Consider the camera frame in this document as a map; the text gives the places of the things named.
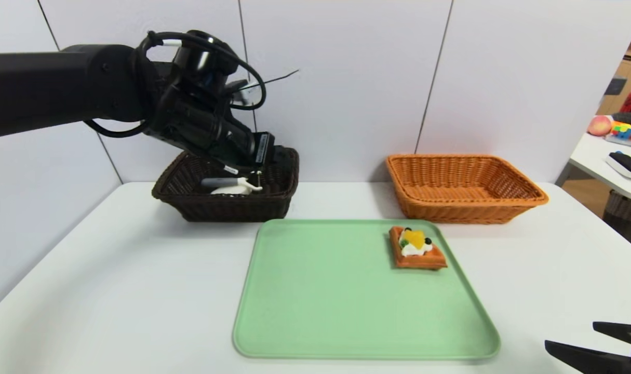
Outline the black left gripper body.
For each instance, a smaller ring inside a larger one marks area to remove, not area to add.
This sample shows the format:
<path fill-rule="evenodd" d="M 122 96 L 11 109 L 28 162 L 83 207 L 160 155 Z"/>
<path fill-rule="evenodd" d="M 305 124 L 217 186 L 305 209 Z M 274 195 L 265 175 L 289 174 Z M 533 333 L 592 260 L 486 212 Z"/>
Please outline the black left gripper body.
<path fill-rule="evenodd" d="M 273 158 L 275 137 L 269 132 L 253 132 L 234 118 L 218 122 L 215 158 L 228 166 L 263 167 Z"/>

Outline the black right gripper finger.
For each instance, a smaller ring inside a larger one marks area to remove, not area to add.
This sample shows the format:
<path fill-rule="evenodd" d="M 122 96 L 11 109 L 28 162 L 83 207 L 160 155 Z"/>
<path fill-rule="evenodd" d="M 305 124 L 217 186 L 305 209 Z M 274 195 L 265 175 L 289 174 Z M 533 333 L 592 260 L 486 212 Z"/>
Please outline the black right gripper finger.
<path fill-rule="evenodd" d="M 545 341 L 546 352 L 582 373 L 631 373 L 630 356 Z"/>
<path fill-rule="evenodd" d="M 631 324 L 593 322 L 593 330 L 631 345 Z"/>

